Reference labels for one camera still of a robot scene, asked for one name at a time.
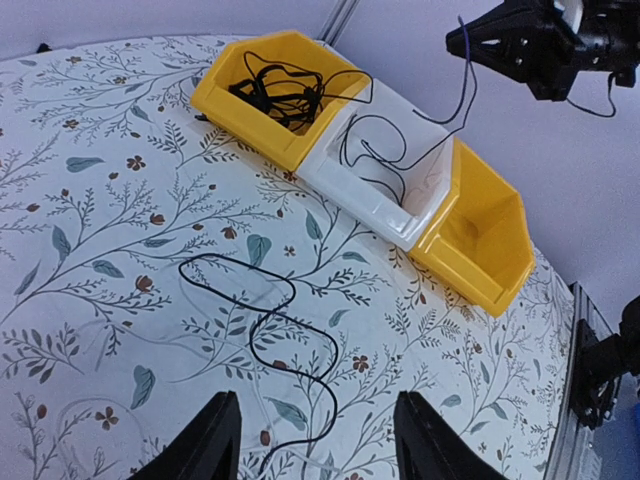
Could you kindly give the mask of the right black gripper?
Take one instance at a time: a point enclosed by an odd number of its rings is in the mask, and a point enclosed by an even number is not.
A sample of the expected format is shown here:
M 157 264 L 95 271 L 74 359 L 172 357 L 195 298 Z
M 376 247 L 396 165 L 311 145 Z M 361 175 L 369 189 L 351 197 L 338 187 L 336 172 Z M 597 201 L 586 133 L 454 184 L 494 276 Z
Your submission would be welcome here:
M 531 64 L 527 47 L 471 47 L 502 40 L 508 33 L 535 25 L 536 1 L 503 1 L 479 18 L 446 34 L 447 51 L 487 67 L 517 83 L 532 82 L 539 100 L 565 101 L 581 71 L 606 72 L 608 85 L 632 88 L 639 67 L 637 1 L 555 1 L 543 28 L 533 35 Z

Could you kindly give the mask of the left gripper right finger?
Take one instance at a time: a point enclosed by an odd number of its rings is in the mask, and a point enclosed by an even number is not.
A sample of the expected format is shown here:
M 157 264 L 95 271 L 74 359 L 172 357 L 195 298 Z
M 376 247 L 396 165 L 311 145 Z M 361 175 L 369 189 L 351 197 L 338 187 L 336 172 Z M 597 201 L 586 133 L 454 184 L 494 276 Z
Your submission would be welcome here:
M 399 393 L 393 421 L 400 479 L 504 479 L 419 392 Z

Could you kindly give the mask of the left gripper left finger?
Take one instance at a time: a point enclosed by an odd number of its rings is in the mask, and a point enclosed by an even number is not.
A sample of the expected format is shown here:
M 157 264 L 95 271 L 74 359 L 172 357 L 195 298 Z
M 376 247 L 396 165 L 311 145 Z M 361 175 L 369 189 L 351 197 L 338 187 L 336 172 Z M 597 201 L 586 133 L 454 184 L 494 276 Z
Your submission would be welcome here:
M 242 417 L 235 392 L 218 392 L 132 480 L 227 480 L 239 469 Z

